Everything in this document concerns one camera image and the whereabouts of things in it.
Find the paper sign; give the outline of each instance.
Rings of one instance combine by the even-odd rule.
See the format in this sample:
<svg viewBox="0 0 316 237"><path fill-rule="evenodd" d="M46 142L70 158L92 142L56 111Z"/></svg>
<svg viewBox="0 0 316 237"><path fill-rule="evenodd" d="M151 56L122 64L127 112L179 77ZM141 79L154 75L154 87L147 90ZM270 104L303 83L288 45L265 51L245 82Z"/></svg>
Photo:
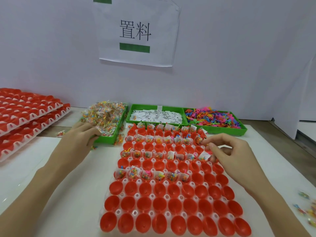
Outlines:
<svg viewBox="0 0 316 237"><path fill-rule="evenodd" d="M172 0L93 0L100 59L170 67L180 7Z"/></svg>

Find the hand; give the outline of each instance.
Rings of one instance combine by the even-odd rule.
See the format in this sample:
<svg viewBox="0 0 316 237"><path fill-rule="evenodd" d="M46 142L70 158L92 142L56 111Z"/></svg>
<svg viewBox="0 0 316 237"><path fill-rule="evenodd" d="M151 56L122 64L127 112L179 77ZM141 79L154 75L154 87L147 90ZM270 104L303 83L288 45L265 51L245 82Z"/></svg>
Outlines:
<svg viewBox="0 0 316 237"><path fill-rule="evenodd" d="M226 173L250 195L257 193L262 185L270 184L247 141L222 133L208 137L202 145L213 152L211 161L217 158ZM221 145L232 148L219 148Z"/></svg>
<svg viewBox="0 0 316 237"><path fill-rule="evenodd" d="M78 122L60 140L46 166L66 177L89 154L93 142L101 135L89 123Z"/></svg>

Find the green stripe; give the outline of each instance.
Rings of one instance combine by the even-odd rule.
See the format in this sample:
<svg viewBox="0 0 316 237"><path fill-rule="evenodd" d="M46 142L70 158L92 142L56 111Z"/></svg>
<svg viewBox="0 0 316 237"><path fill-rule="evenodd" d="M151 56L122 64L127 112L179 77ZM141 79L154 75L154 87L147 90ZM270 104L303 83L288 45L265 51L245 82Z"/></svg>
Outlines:
<svg viewBox="0 0 316 237"><path fill-rule="evenodd" d="M112 0L93 0L93 2L112 4Z"/></svg>
<svg viewBox="0 0 316 237"><path fill-rule="evenodd" d="M138 51L138 52L150 52L150 46L142 46L142 45L135 45L135 44L128 44L128 43L120 43L119 49L124 51Z"/></svg>

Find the plastic egg tray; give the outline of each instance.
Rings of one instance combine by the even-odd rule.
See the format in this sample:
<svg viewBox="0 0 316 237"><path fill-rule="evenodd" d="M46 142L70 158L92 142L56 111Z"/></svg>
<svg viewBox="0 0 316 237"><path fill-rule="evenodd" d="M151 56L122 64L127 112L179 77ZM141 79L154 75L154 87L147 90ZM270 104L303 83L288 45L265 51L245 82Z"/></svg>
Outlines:
<svg viewBox="0 0 316 237"><path fill-rule="evenodd" d="M235 201L223 167L219 163L187 158L187 151L200 153L204 147L163 143L163 149L160 146L157 149L155 138L152 146L143 142L141 147L128 136L99 213L98 224L102 232L114 236L131 232L251 236L251 227L243 218L242 207ZM140 156L133 155L140 149ZM166 159L170 150L175 151L173 160ZM184 152L183 160L176 158L176 150ZM139 175L130 174L134 167L140 169ZM163 172L163 177L156 178L156 171ZM189 177L182 178L182 173Z"/></svg>
<svg viewBox="0 0 316 237"><path fill-rule="evenodd" d="M0 137L0 162L6 160L10 155L30 142L49 127L54 122L61 119L70 111L70 104L64 104L63 107L52 111L51 113L26 123L10 133Z"/></svg>
<svg viewBox="0 0 316 237"><path fill-rule="evenodd" d="M43 96L18 89L0 89L0 136L46 115L63 104L53 96Z"/></svg>

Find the green plastic tray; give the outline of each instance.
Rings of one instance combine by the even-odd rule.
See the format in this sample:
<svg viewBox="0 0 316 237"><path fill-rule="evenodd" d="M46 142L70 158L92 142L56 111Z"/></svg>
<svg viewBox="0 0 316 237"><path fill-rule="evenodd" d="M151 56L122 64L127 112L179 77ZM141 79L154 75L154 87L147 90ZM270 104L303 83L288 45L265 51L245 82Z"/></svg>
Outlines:
<svg viewBox="0 0 316 237"><path fill-rule="evenodd" d="M192 109L193 108L183 108L183 111L186 111L187 109ZM219 111L219 112L228 112L233 115L236 121L239 122L241 129L235 129L235 128L227 128L227 127L217 127L217 126L206 126L206 125L194 125L198 129L203 127L204 130L206 130L209 134L219 134L219 133L226 133L229 135L237 135L237 136L242 136L246 133L247 128L241 123L241 121L230 111Z"/></svg>
<svg viewBox="0 0 316 237"><path fill-rule="evenodd" d="M115 143L116 138L117 138L118 133L119 133L119 130L121 129L121 126L124 122L127 110L128 110L128 106L126 106L125 111L123 112L123 115L118 122L118 126L116 127L113 136L100 136L98 139L95 140L95 143L106 143L106 144L114 144Z"/></svg>
<svg viewBox="0 0 316 237"><path fill-rule="evenodd" d="M131 106L131 109L130 111L128 112L128 115L127 115L127 118L126 118L126 122L127 123L135 123L135 124L138 124L140 121L133 121L133 120L130 120L130 117L133 113L133 110L157 110L157 105L142 105L142 104L132 104ZM177 112L177 113L180 113L181 116L182 116L182 123L179 125L179 124L171 124L171 125L175 125L175 126L179 126L179 127L182 127L184 125L188 125L188 121L186 120L186 116L185 116L185 113L184 113L184 110L182 107L173 107L173 106L162 106L162 110L163 111L173 111L173 112ZM144 123L146 126L150 123L153 123L153 124L160 124L159 122L146 122L146 121L143 121L142 123Z"/></svg>

